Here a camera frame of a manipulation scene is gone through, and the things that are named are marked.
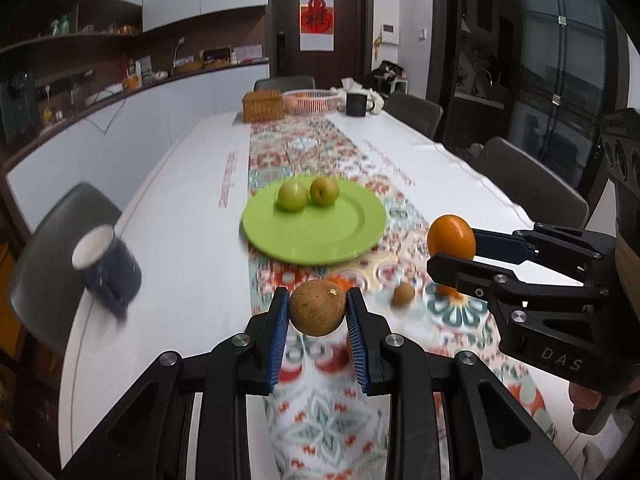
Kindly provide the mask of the right hand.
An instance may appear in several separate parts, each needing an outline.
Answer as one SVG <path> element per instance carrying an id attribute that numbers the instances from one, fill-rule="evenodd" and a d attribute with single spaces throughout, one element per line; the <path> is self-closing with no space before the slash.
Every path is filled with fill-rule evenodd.
<path id="1" fill-rule="evenodd" d="M 568 395 L 574 408 L 574 429 L 590 436 L 595 436 L 604 428 L 618 402 L 622 400 L 621 394 L 606 396 L 572 382 L 568 386 Z"/>

